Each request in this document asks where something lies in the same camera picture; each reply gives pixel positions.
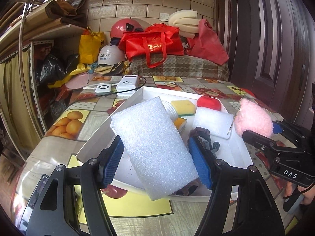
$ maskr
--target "yellow bag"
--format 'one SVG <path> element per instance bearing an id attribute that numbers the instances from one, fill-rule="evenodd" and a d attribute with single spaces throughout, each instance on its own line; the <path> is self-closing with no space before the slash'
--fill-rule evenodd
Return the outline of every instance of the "yellow bag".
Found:
<path id="1" fill-rule="evenodd" d="M 103 32 L 92 32 L 88 27 L 80 38 L 79 53 L 80 63 L 93 64 L 97 61 L 100 49 L 105 44 L 105 35 Z"/>

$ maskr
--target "tile wall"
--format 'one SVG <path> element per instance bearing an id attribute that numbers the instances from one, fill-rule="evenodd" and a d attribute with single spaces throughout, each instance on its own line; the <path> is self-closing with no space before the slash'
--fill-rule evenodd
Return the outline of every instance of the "tile wall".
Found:
<path id="1" fill-rule="evenodd" d="M 93 31 L 103 31 L 110 42 L 112 25 L 121 18 L 133 18 L 143 28 L 160 23 L 160 12 L 172 14 L 175 11 L 197 10 L 198 18 L 206 18 L 215 24 L 215 0 L 87 0 L 81 9 L 86 13 L 88 25 Z M 79 36 L 57 40 L 64 56 L 78 51 Z"/>

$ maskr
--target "black cable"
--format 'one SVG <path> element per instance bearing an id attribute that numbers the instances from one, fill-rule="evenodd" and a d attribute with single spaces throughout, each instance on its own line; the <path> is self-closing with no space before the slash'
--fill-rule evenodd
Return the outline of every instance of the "black cable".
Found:
<path id="1" fill-rule="evenodd" d="M 283 199 L 288 199 L 288 198 L 290 198 L 292 196 L 296 196 L 296 195 L 300 195 L 300 194 L 306 193 L 308 190 L 312 189 L 314 185 L 315 185 L 315 183 L 313 183 L 309 188 L 307 188 L 307 189 L 305 189 L 305 190 L 303 190 L 301 192 L 298 192 L 296 194 L 292 194 L 290 196 L 285 196 L 285 197 L 283 197 Z"/>
<path id="2" fill-rule="evenodd" d="M 106 96 L 110 96 L 110 95 L 112 95 L 112 94 L 124 93 L 124 92 L 128 92 L 128 91 L 133 91 L 133 90 L 139 90 L 140 88 L 142 88 L 142 87 L 146 84 L 146 78 L 140 77 L 139 80 L 140 80 L 140 79 L 143 79 L 143 80 L 144 80 L 144 83 L 143 83 L 141 86 L 136 87 L 136 88 L 134 88 L 134 89 L 132 89 L 132 90 L 124 90 L 124 91 L 118 91 L 118 92 L 109 92 L 109 93 L 104 94 L 104 95 L 96 95 L 94 98 L 106 97 Z M 82 99 L 79 99 L 78 101 L 86 100 L 86 99 L 91 99 L 91 97 L 82 98 Z"/>

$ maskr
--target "light switch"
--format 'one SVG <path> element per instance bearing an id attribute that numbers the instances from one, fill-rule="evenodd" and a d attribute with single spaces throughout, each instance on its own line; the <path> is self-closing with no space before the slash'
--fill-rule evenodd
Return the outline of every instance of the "light switch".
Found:
<path id="1" fill-rule="evenodd" d="M 160 21 L 169 21 L 169 14 L 160 12 Z"/>

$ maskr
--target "yellow sponge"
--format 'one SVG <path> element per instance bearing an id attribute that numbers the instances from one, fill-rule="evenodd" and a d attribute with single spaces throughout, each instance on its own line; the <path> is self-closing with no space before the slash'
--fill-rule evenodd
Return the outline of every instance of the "yellow sponge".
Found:
<path id="1" fill-rule="evenodd" d="M 178 116 L 194 115 L 196 112 L 196 106 L 189 100 L 174 100 L 171 105 L 175 108 Z"/>
<path id="2" fill-rule="evenodd" d="M 185 130 L 186 123 L 187 123 L 187 120 L 181 117 L 178 117 L 174 121 L 175 127 L 177 128 L 179 134 L 181 134 Z"/>

